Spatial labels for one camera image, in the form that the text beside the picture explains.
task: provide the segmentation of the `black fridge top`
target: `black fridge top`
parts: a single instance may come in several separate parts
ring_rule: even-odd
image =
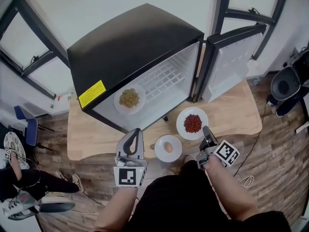
[[[150,4],[129,10],[68,49],[77,96],[101,80],[106,98],[203,35],[185,21]]]

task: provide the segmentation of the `plate of red beans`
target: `plate of red beans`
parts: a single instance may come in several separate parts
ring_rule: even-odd
[[[208,126],[206,113],[198,107],[188,107],[178,115],[176,127],[179,135],[187,140],[203,136],[203,127]]]

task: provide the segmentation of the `black bucket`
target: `black bucket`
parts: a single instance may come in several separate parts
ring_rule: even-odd
[[[300,89],[300,81],[291,66],[277,73],[271,82],[271,93],[278,101],[286,100]]]

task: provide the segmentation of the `chair leg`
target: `chair leg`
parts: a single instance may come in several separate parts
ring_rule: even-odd
[[[42,125],[40,125],[40,124],[38,124],[38,126],[39,126],[39,128],[41,127],[41,128],[47,129],[47,130],[49,130],[49,131],[55,132],[53,129],[50,129],[50,128],[45,127],[45,126],[42,126]]]
[[[41,148],[41,149],[48,149],[48,150],[53,151],[51,148],[45,147],[45,146],[43,146],[41,143],[38,143],[36,146],[39,147],[39,148]]]

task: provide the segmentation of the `white plate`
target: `white plate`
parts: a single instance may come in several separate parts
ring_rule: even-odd
[[[184,127],[183,124],[184,124],[185,119],[190,114],[198,115],[199,118],[202,121],[202,128],[198,132],[189,133],[189,132],[185,131],[185,127]],[[201,138],[203,136],[203,127],[204,126],[208,126],[208,117],[207,117],[206,113],[200,108],[188,107],[188,108],[182,110],[182,112],[177,117],[177,121],[176,121],[177,131],[178,131],[179,135],[181,137],[183,137],[184,139],[195,140],[195,139]]]
[[[173,146],[171,153],[167,152],[164,148],[165,143],[170,143]],[[183,151],[183,145],[181,141],[172,135],[165,135],[160,137],[154,145],[155,155],[164,162],[172,162],[177,160]]]
[[[120,96],[122,95],[123,91],[125,91],[126,89],[130,89],[130,88],[133,88],[135,90],[135,92],[138,93],[139,98],[140,98],[140,102],[132,108],[127,108],[123,105],[120,105],[119,99],[120,99]],[[134,114],[134,113],[138,112],[140,109],[142,109],[145,102],[146,102],[145,90],[137,84],[129,84],[129,85],[123,87],[122,89],[120,89],[116,92],[115,97],[114,97],[114,107],[116,108],[116,110],[118,112],[120,112],[121,114],[124,114],[124,115]]]

